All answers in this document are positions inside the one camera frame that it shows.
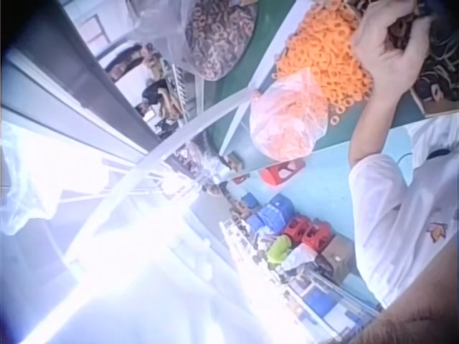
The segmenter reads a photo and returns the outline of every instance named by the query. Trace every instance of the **box of dark rings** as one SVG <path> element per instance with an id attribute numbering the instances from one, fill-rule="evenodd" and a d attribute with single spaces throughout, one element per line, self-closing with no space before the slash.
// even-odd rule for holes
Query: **box of dark rings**
<path id="1" fill-rule="evenodd" d="M 362 16 L 378 0 L 348 0 Z M 413 14 L 402 17 L 389 28 L 391 43 L 405 49 L 416 18 L 431 16 L 430 48 L 411 94 L 425 117 L 459 110 L 459 29 L 441 0 L 417 0 Z"/>

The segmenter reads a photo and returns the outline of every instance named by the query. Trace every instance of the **blue-green floor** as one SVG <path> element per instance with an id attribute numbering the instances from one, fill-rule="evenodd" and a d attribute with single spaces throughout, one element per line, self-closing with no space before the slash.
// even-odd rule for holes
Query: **blue-green floor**
<path id="1" fill-rule="evenodd" d="M 261 204 L 269 202 L 277 193 L 282 193 L 292 200 L 298 213 L 312 219 L 327 221 L 335 232 L 354 239 L 354 220 L 348 185 L 348 149 L 349 143 L 342 143 L 312 153 L 305 159 L 306 167 L 278 187 L 267 185 L 261 180 L 260 175 L 254 172 L 239 186 L 228 183 L 228 189 L 236 197 L 251 192 Z M 398 161 L 410 151 L 407 131 L 403 127 L 392 129 L 384 153 Z M 404 157 L 399 165 L 409 183 L 412 179 L 411 157 Z M 377 303 L 364 281 L 355 275 L 349 275 L 342 287 L 361 300 L 373 305 Z"/>

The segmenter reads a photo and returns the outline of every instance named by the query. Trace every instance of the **green table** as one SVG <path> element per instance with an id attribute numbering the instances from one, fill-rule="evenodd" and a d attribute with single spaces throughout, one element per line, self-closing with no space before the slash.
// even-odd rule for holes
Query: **green table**
<path id="1" fill-rule="evenodd" d="M 206 108 L 225 99 L 232 93 L 247 87 L 266 49 L 294 3 L 294 0 L 260 0 L 258 2 L 259 12 L 255 31 L 245 54 L 226 77 L 218 82 L 205 83 L 204 94 L 206 95 Z M 260 87 L 260 91 L 266 90 L 272 83 L 273 80 L 268 76 Z M 316 143 L 314 150 L 317 151 L 349 141 L 363 106 L 364 102 L 355 104 L 341 116 L 341 121 L 338 125 L 330 125 L 327 134 Z M 235 134 L 224 152 L 225 154 L 234 152 L 243 163 L 243 171 L 240 173 L 229 173 L 224 179 L 241 176 L 250 171 L 256 171 L 277 163 L 277 161 L 260 153 L 252 144 L 249 133 L 249 112 L 250 109 L 245 113 L 239 127 L 236 129 Z M 210 128 L 217 147 L 221 147 L 227 129 L 234 117 L 234 113 L 235 111 L 223 117 Z M 407 93 L 397 107 L 397 114 L 392 127 L 413 123 L 418 120 L 423 120 L 424 118 L 425 117 L 420 112 L 411 95 Z"/>

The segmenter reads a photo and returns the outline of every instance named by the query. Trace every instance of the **black cord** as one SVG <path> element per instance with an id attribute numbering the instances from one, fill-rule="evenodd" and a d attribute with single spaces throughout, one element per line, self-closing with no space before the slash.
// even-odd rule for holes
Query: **black cord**
<path id="1" fill-rule="evenodd" d="M 397 161 L 397 165 L 400 164 L 400 161 L 402 161 L 403 158 L 405 158 L 405 157 L 407 157 L 407 156 L 412 156 L 412 155 L 413 155 L 413 153 L 411 153 L 411 152 L 405 153 L 404 155 L 402 155 L 402 156 L 399 158 L 399 160 Z"/>

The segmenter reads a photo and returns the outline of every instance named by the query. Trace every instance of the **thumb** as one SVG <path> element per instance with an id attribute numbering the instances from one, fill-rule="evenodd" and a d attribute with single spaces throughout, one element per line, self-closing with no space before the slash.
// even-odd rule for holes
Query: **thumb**
<path id="1" fill-rule="evenodd" d="M 416 19 L 411 27 L 410 40 L 404 51 L 403 59 L 412 69 L 421 68 L 429 50 L 429 30 L 432 17 Z"/>

